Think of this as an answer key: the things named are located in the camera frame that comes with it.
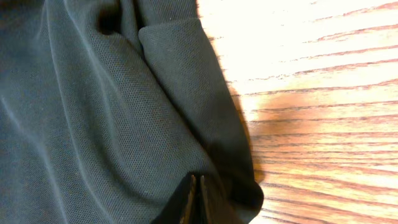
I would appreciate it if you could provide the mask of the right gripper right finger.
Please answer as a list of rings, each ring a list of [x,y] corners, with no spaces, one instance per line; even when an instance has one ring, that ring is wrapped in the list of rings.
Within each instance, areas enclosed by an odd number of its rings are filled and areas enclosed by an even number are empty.
[[[213,180],[200,177],[200,211],[205,224],[243,224]]]

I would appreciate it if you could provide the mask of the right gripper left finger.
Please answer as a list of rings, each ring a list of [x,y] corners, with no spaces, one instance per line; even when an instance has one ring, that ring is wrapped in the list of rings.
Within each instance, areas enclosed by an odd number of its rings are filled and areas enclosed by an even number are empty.
[[[152,224],[193,224],[196,213],[197,178],[187,174]]]

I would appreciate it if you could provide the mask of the black polo shirt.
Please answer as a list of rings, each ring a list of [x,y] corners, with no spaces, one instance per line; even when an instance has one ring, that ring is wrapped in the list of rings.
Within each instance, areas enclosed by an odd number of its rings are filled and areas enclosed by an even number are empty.
[[[1,222],[151,223],[187,174],[243,223],[251,150],[195,1],[1,2]]]

